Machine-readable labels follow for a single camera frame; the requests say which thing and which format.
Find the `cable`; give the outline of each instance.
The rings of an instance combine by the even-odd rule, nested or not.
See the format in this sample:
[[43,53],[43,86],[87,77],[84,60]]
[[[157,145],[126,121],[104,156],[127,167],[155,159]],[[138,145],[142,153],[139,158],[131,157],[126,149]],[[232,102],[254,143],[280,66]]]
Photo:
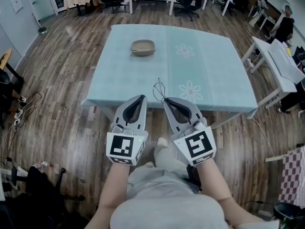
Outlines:
[[[260,125],[260,124],[257,122],[257,120],[255,120],[254,118],[253,118],[253,120],[257,123],[258,127],[261,129],[261,131],[262,131],[264,137],[265,137],[266,140],[267,140],[267,143],[268,143],[268,146],[269,146],[269,148],[270,148],[270,150],[271,150],[272,156],[275,157],[275,155],[274,155],[274,153],[273,153],[273,149],[272,149],[272,147],[271,147],[271,145],[270,145],[270,142],[269,142],[269,140],[268,140],[268,138],[267,138],[265,132],[264,132],[263,129],[261,128],[261,125]],[[275,165],[275,168],[276,168],[277,190],[278,190],[278,194],[280,194],[280,185],[279,185],[280,178],[279,178],[279,175],[278,175],[277,164],[274,163],[274,165]]]
[[[165,86],[164,86],[163,83],[160,81],[160,78],[159,78],[159,77],[158,77],[158,82],[157,82],[155,85],[153,85],[152,88],[153,88],[153,89],[152,89],[152,93],[153,93],[153,96],[155,97],[155,99],[156,99],[157,101],[163,103],[164,99],[166,98],[166,96],[165,96]],[[155,90],[155,89],[157,89],[157,91],[161,94],[161,96],[162,96],[162,99],[161,99],[161,100],[159,100],[159,99],[156,97],[156,95],[154,94],[154,90]]]

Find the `sneaker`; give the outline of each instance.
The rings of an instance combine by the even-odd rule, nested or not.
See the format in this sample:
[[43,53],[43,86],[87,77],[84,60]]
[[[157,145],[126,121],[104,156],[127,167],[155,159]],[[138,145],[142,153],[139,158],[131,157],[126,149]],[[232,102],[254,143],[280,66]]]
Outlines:
[[21,97],[21,100],[19,99],[19,103],[26,103],[27,99],[25,97]]
[[157,146],[168,147],[168,141],[164,137],[159,137],[157,141]]
[[20,116],[22,116],[22,114],[23,114],[23,110],[22,109],[18,109],[19,110],[19,112],[18,113],[16,113],[15,114],[15,120],[18,120],[19,118],[20,118]]

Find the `wall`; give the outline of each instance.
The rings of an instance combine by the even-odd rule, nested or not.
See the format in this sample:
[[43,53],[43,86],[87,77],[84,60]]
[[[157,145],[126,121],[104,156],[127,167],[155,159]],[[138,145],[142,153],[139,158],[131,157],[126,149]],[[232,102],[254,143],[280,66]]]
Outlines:
[[15,13],[12,0],[0,0],[0,24],[8,38],[23,57],[38,36],[38,25],[32,16],[28,0],[21,0],[23,8]]
[[18,53],[14,45],[11,43],[3,27],[0,25],[0,57],[7,51],[8,48],[13,49],[13,52],[9,60],[9,64],[11,67],[16,69],[16,66],[18,65],[21,59],[21,55]]

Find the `chair leg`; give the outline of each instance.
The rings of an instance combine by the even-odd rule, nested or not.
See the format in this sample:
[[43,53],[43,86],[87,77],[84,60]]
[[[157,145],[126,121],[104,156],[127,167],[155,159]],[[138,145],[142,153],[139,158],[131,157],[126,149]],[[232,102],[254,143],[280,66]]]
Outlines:
[[188,14],[188,16],[190,17],[190,21],[193,21],[193,18],[191,17],[190,13],[187,11],[186,12]]

